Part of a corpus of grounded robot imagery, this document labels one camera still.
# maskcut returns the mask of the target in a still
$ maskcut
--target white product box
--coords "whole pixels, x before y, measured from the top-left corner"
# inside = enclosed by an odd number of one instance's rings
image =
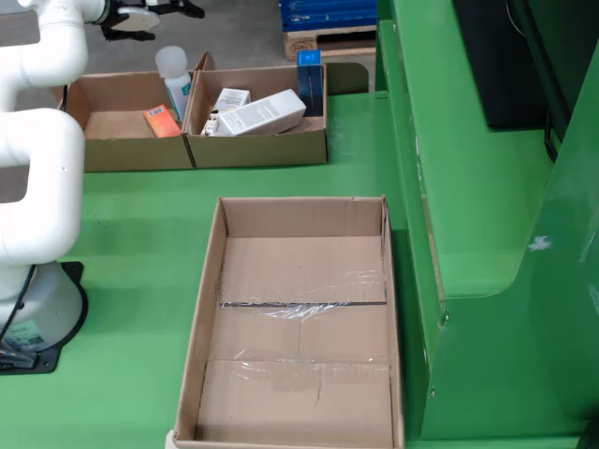
[[[250,91],[244,91],[241,89],[228,89],[224,88],[218,95],[214,109],[212,110],[210,117],[204,124],[204,129],[200,133],[201,136],[211,136],[214,134],[216,128],[216,118],[219,112],[238,108],[239,106],[247,105],[252,101]]]
[[[291,89],[218,114],[215,136],[279,134],[301,122],[306,105]]]
[[[225,88],[221,91],[220,95],[218,95],[218,100],[216,100],[214,108],[219,112],[224,112],[229,109],[247,105],[251,101],[250,91]]]

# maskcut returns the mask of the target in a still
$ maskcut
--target bottle cap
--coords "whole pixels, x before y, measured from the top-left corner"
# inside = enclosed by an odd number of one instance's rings
[[[181,47],[165,47],[156,54],[160,78],[178,78],[187,70],[187,55]]]

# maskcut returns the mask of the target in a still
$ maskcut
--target label sticker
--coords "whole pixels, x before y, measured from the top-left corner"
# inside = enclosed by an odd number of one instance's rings
[[[45,342],[32,320],[10,325],[4,340],[8,345],[25,351],[31,351]]]

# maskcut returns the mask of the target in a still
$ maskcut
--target orange box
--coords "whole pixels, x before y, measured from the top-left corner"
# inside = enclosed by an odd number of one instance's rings
[[[181,134],[181,129],[165,105],[146,110],[143,115],[157,138],[173,138]]]

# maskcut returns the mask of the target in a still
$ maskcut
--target open cardboard box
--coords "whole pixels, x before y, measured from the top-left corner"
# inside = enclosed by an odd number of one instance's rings
[[[403,448],[384,198],[222,198],[174,443]]]
[[[211,64],[205,53],[194,71]],[[63,89],[53,92],[61,108]],[[85,75],[70,84],[66,112],[85,133],[85,171],[194,168],[183,135],[156,138],[143,116],[144,110],[163,104],[176,118],[158,72]]]
[[[325,65],[329,94],[368,92],[368,71],[355,63]],[[85,171],[171,170],[196,167],[266,167],[327,162],[327,117],[304,118],[278,136],[201,137],[212,105],[224,87],[249,90],[252,100],[286,89],[298,91],[295,66],[214,70],[205,53],[192,73],[192,93],[182,135],[156,138],[143,111],[170,108],[158,72],[85,75],[68,86],[66,111],[85,132]],[[61,100],[63,89],[52,89]]]
[[[192,95],[183,132],[197,167],[267,167],[325,164],[328,91],[335,94],[368,92],[368,72],[352,63],[324,68],[323,117],[304,117],[301,123],[274,136],[206,137],[200,133],[223,88],[250,91],[252,101],[287,89],[299,93],[298,69],[292,66],[212,70],[206,65],[194,74]]]

